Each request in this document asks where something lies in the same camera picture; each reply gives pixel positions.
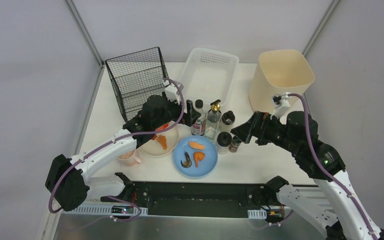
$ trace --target robotic arm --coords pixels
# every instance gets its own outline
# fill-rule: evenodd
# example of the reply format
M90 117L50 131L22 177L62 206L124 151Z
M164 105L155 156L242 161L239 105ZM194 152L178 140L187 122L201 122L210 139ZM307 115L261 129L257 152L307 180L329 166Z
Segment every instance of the robotic arm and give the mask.
M281 100L281 96L275 96L275 106L276 103L279 107L284 106ZM272 116L267 112L255 111L246 123L233 128L231 133L246 144L256 137L255 143L260 146L272 143L290 152L299 167L321 188L336 214L310 202L280 176L266 184L273 198L296 211L327 240L384 240L384 229L373 222L362 206L339 153L318 139L317 122L309 115L305 119L306 112L293 111L287 115L286 124L283 125L278 118L282 114ZM306 120L312 147L306 134ZM321 166L315 162L312 151Z
M69 158L61 154L52 161L45 186L51 192L52 199L55 198L64 211L77 208L86 199L118 196L125 187L121 177L92 176L116 157L151 140L157 133L155 130L166 123L176 121L190 127L201 116L190 100L186 101L187 112L184 113L185 103L181 95L183 86L180 83L171 79L163 83L165 89L162 96L150 96L142 110L106 141L89 151Z

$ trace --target blue plate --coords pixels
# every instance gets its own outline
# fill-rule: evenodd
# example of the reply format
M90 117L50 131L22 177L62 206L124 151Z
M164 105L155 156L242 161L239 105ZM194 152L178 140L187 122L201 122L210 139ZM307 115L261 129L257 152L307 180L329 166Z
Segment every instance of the blue plate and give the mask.
M189 141L197 142L205 146L204 150L193 149L189 146ZM205 157L198 163L198 167L195 167L194 153L203 152ZM189 154L192 166L186 168L183 167L181 162L186 161L185 152ZM209 174L217 164L217 150L214 144L203 136L188 136L178 142L174 148L173 161L176 168L184 175L191 178L202 178Z

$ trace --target orange food toy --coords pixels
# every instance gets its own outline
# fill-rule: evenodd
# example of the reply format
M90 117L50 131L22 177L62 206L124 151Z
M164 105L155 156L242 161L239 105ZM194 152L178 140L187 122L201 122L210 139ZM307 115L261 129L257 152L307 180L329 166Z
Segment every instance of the orange food toy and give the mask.
M167 150L167 138L166 138L166 136L164 136L164 135L159 135L159 136L156 138L156 141L159 142L159 144L161 144L162 149Z
M204 150L205 146L197 143L196 141L189 141L189 146L193 149Z
M168 126L169 126L169 124L166 123L166 124L160 126L159 128L155 129L155 131L160 131L160 130L166 129ZM152 140L155 140L156 138L157 138L157 135L154 134L154 136L152 137Z
M198 167L198 161L202 161L205 158L205 153L196 151L193 153L193 160L195 160L195 167Z

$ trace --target bottle label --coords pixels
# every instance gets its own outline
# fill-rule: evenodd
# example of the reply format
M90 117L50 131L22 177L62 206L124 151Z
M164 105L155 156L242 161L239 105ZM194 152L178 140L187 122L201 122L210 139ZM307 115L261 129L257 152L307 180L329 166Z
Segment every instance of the bottle label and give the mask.
M192 125L192 134L200 135L204 134L205 130L205 120L196 120L196 122Z

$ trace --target red wire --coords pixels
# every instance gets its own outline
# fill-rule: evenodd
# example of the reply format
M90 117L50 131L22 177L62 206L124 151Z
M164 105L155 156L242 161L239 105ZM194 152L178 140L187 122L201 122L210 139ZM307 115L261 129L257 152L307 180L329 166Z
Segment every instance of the red wire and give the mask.
M135 203L135 200L136 200L136 192L133 193L133 196L132 196L133 200L131 201L132 204Z

